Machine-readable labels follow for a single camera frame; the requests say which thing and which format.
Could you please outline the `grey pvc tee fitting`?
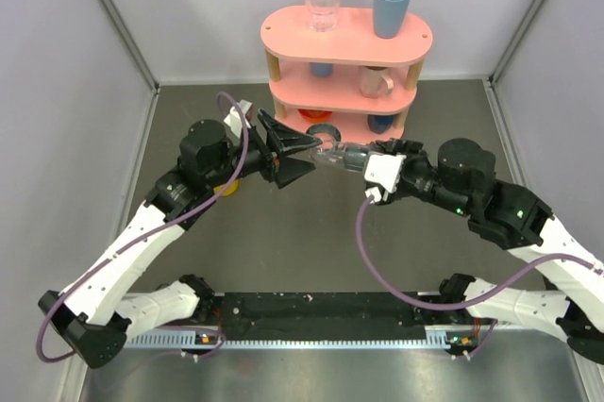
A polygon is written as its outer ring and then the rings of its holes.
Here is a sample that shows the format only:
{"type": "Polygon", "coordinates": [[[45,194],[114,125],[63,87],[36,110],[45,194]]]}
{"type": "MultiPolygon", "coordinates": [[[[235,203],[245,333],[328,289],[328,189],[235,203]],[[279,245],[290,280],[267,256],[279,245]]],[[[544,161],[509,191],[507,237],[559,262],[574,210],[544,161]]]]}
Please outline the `grey pvc tee fitting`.
{"type": "Polygon", "coordinates": [[[344,150],[344,168],[347,171],[360,173],[372,148],[367,145],[350,145],[344,150]]]}

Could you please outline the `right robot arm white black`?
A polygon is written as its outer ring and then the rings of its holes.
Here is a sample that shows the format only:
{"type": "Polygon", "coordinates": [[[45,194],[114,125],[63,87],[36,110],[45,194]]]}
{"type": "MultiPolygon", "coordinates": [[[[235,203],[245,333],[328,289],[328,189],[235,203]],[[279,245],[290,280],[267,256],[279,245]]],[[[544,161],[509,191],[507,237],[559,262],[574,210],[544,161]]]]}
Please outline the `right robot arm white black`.
{"type": "Polygon", "coordinates": [[[468,316],[534,329],[585,359],[603,361],[603,263],[586,250],[529,188],[499,180],[495,156],[468,139],[452,139],[431,164],[420,142],[373,142],[362,170],[365,206],[414,197],[467,220],[468,228],[526,266],[499,285],[452,276],[430,303],[375,279],[396,298],[454,323],[468,316]]]}

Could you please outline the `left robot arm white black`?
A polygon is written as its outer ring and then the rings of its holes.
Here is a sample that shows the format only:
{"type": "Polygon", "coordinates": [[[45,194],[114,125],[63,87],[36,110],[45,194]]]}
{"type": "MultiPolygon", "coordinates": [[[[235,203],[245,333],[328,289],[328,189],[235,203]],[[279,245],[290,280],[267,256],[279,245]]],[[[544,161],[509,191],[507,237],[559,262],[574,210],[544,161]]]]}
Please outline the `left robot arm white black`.
{"type": "Polygon", "coordinates": [[[108,364],[127,341],[156,327],[184,319],[200,324],[213,315],[214,293],[198,276],[182,276],[133,298],[127,293],[155,258],[216,202],[216,188],[253,174],[284,188],[313,171],[313,163],[296,154],[318,146],[319,139],[264,110],[258,119],[264,137],[236,109],[224,122],[202,120],[190,126],[179,144],[176,166],[157,180],[114,243],[79,280],[41,297],[44,323],[90,368],[108,364]]]}

